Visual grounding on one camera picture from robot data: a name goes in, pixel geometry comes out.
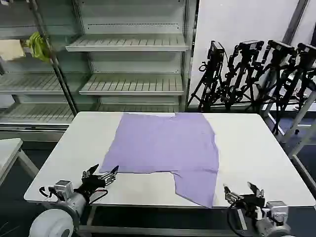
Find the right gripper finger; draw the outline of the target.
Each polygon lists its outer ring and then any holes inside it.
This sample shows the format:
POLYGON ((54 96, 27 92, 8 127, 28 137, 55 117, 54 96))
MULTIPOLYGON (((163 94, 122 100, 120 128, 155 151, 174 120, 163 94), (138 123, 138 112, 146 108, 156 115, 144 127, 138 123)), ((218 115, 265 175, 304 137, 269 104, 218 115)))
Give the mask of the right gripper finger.
POLYGON ((228 203, 234 203, 241 199, 241 196, 232 192, 226 184, 223 184, 225 200, 228 203))
POLYGON ((257 197, 257 198, 264 198, 264 190, 263 189, 259 189, 256 185, 250 183, 250 182, 247 182, 250 190, 254 193, 254 195, 257 197))

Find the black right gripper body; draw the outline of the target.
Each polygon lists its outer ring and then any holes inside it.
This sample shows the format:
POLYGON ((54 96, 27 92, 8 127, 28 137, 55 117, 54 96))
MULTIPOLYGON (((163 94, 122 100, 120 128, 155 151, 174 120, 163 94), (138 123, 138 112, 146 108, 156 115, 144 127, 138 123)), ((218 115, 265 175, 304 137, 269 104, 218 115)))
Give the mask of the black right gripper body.
POLYGON ((254 194, 241 195, 236 203, 237 208, 245 210, 246 215, 257 215, 256 211, 265 206, 265 198, 257 197, 254 194))

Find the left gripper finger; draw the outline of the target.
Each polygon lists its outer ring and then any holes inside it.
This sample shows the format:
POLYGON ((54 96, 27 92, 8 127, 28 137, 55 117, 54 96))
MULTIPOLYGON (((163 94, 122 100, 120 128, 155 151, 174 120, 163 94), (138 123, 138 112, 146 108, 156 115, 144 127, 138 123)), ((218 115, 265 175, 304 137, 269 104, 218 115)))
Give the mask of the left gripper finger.
POLYGON ((96 164, 92 167, 90 167, 88 170, 83 171, 82 173, 82 178, 89 178, 90 176, 92 176, 94 174, 94 172, 97 170, 99 164, 96 164))
POLYGON ((119 166, 117 165, 112 169, 112 171, 99 176, 99 180, 104 181, 106 185, 113 183, 116 180, 116 175, 118 173, 119 166))

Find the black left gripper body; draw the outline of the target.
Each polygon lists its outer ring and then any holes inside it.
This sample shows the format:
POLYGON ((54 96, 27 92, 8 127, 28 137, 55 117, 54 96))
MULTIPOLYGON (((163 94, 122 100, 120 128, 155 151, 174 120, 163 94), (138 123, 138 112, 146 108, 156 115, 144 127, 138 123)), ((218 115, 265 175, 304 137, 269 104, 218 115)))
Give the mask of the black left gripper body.
POLYGON ((74 192, 83 195, 84 198, 90 198, 98 188, 104 188, 106 186, 105 180, 101 179, 100 175, 82 177, 81 181, 82 184, 74 189, 74 192))

